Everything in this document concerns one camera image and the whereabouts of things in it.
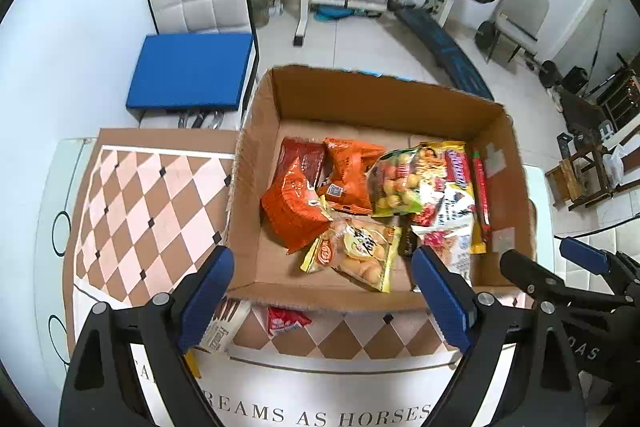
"black cable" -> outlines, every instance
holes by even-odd
[[[581,237],[586,237],[588,235],[593,235],[594,233],[607,232],[607,230],[615,229],[615,227],[621,227],[622,225],[626,225],[626,223],[629,223],[630,221],[633,221],[635,219],[640,219],[640,212],[638,212],[633,217],[629,217],[628,219],[625,219],[624,221],[620,221],[619,223],[616,223],[615,225],[609,225],[608,227],[604,227],[603,229],[593,230],[592,232],[580,233],[578,235],[565,235],[564,237],[573,237],[574,239],[580,239]],[[564,237],[560,237],[559,235],[556,235],[556,234],[554,234],[554,237],[556,239],[564,239]]]

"qr code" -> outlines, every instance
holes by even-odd
[[[338,185],[331,184],[329,188],[326,190],[326,193],[329,196],[333,196],[334,198],[339,198],[342,195],[342,187],[338,187]]]

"open cardboard box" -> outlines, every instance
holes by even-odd
[[[492,240],[475,255],[476,291],[514,290],[498,266],[516,248],[534,257],[524,170],[510,118],[494,102],[441,86],[389,76],[285,66],[268,71],[254,94],[236,150],[227,246],[236,257],[230,295],[297,309],[394,311],[425,308],[411,291],[410,264],[394,264],[391,293],[361,287],[334,270],[300,270],[260,208],[285,136],[365,140],[387,150],[427,137],[464,140],[482,156]]]

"tile floor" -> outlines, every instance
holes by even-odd
[[[273,66],[308,64],[377,71],[451,85],[430,52],[392,15],[377,20],[351,17],[339,22],[318,22],[311,18],[301,48],[292,45],[297,22],[297,16],[285,12],[258,29],[260,76]],[[499,45],[494,60],[486,64],[468,29],[447,25],[447,30],[476,65],[495,100],[504,104],[513,118],[523,163],[543,171],[557,166],[561,156],[556,136],[566,132],[566,126],[537,75],[526,68],[522,59],[507,64],[511,53],[507,46]],[[566,206],[553,206],[552,217],[557,234],[586,232],[598,226],[594,208],[569,212]]]

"chair leg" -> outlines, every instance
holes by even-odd
[[[500,38],[500,32],[498,30],[495,31],[494,42],[491,43],[491,47],[489,48],[489,52],[486,56],[486,63],[488,64],[491,61],[491,56],[494,54],[495,47],[498,45],[498,39]]]
[[[511,57],[509,57],[509,60],[507,60],[507,62],[511,62],[511,60],[513,59],[513,57],[516,56],[516,53],[520,51],[520,45],[518,44],[516,46],[516,49],[514,49],[513,53],[511,54]]]

